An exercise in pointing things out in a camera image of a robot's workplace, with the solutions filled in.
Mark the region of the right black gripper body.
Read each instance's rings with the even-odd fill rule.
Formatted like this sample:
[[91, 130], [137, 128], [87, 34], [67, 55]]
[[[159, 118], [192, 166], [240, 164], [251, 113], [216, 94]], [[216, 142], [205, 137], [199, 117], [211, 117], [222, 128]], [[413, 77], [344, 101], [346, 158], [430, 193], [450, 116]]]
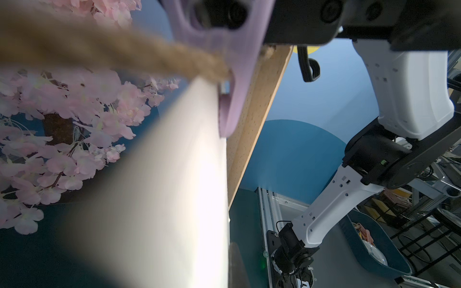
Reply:
[[266, 44], [321, 46], [334, 38], [385, 40], [391, 50], [461, 47], [460, 1], [276, 1]]

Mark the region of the white postcard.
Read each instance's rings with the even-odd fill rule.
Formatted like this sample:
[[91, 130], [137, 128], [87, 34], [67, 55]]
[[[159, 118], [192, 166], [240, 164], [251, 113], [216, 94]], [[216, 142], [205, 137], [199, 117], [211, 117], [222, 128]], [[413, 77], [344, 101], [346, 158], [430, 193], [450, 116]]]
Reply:
[[217, 86], [196, 78], [65, 217], [73, 256], [118, 288], [228, 285], [226, 140]]

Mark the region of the purple clothespin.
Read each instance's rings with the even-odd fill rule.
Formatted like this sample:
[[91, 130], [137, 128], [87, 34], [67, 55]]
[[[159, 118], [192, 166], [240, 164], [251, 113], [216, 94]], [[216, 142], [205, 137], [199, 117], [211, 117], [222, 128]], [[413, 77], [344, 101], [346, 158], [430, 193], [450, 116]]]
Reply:
[[259, 58], [274, 1], [162, 1], [174, 38], [222, 55], [231, 72], [220, 96], [220, 135], [235, 131]]

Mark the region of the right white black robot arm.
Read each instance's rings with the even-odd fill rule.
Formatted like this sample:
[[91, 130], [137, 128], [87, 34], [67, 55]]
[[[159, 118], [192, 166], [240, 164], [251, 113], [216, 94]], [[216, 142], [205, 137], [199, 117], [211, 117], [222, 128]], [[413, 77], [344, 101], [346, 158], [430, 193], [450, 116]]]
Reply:
[[313, 82], [320, 67], [307, 47], [334, 38], [352, 41], [379, 115], [348, 142], [313, 204], [268, 236], [275, 288], [312, 286], [313, 255], [329, 231], [371, 195], [411, 182], [461, 136], [447, 76], [448, 54], [461, 46], [459, 1], [277, 1], [264, 42], [295, 45]]

